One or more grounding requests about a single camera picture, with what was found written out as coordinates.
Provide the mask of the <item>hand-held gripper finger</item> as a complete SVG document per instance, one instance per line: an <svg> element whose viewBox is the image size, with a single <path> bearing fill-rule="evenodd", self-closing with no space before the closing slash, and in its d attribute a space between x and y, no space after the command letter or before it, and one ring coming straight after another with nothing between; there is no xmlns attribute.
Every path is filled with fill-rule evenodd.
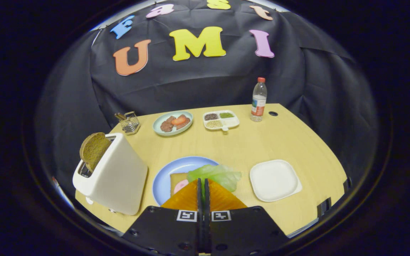
<svg viewBox="0 0 410 256"><path fill-rule="evenodd" d="M204 245L212 256L265 256L289 242L263 207L211 211L208 179L204 194Z"/></svg>
<svg viewBox="0 0 410 256"><path fill-rule="evenodd" d="M122 238L148 255L198 255L204 216L200 178L195 185L197 210L148 206Z"/></svg>

